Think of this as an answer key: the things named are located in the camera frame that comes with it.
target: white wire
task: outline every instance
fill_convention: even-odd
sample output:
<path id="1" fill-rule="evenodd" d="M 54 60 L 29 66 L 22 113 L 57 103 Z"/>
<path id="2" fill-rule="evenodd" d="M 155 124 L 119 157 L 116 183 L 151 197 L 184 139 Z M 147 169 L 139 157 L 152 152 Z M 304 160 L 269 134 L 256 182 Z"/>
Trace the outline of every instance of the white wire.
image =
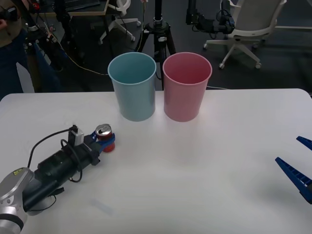
<path id="1" fill-rule="evenodd" d="M 229 89 L 226 89 L 226 88 L 222 88 L 222 87 L 214 87 L 214 86 L 207 86 L 207 88 L 229 90 Z"/>

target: pink cup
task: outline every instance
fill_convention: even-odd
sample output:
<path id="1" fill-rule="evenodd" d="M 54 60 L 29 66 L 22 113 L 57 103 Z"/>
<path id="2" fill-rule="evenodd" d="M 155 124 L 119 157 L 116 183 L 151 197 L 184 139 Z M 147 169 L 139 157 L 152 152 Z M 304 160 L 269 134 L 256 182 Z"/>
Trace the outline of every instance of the pink cup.
<path id="1" fill-rule="evenodd" d="M 198 115 L 212 74 L 211 64 L 201 55 L 183 52 L 168 57 L 163 71 L 166 115 L 178 122 L 192 120 Z"/>

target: person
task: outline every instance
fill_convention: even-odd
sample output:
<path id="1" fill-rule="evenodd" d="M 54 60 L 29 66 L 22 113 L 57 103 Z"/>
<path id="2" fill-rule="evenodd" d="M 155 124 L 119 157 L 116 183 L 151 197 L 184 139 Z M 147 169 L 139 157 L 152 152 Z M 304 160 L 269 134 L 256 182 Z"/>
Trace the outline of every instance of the person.
<path id="1" fill-rule="evenodd" d="M 22 0 L 27 9 L 29 2 Z M 10 0 L 0 0 L 1 9 L 9 9 L 14 4 Z M 22 29 L 20 12 L 17 21 L 0 19 L 0 100 L 8 94 L 23 93 L 16 63 L 28 69 L 27 55 L 23 46 L 26 32 Z M 38 46 L 35 44 L 36 57 L 43 90 L 60 92 L 61 85 L 55 71 L 46 62 Z"/>

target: can lid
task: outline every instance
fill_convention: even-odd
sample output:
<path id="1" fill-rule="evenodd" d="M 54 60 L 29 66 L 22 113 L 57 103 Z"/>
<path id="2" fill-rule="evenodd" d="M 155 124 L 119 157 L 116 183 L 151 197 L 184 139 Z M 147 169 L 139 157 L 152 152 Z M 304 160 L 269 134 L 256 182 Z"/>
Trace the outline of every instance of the can lid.
<path id="1" fill-rule="evenodd" d="M 112 133 L 112 128 L 108 123 L 101 124 L 96 128 L 96 134 L 100 137 L 104 137 Z"/>

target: plastic cup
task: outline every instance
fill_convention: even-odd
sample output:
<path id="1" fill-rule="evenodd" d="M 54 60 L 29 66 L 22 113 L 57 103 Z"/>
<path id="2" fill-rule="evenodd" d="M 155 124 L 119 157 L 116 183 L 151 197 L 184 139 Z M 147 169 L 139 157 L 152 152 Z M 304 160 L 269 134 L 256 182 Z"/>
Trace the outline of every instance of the plastic cup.
<path id="1" fill-rule="evenodd" d="M 212 70 L 207 59 L 194 53 L 177 53 L 166 59 L 164 111 L 169 118 L 186 122 L 198 115 Z"/>
<path id="2" fill-rule="evenodd" d="M 148 55 L 131 52 L 108 66 L 121 114 L 131 121 L 148 119 L 155 111 L 156 63 Z"/>

